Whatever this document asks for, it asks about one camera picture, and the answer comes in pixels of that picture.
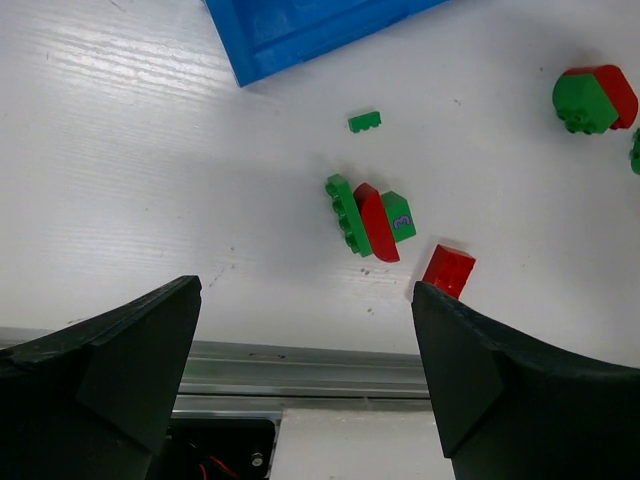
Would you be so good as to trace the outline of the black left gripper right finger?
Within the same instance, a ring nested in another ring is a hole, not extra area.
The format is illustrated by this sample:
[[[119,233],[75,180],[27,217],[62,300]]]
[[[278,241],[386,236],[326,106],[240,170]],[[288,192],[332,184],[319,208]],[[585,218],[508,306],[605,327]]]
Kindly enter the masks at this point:
[[[456,478],[638,478],[638,369],[547,344],[423,282],[412,312]]]

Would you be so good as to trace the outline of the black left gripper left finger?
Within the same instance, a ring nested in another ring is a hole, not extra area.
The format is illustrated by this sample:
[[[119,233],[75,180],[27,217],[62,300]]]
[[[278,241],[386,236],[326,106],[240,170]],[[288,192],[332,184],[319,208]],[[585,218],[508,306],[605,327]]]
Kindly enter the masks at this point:
[[[201,289],[182,276],[2,349],[2,478],[144,478],[166,436]]]

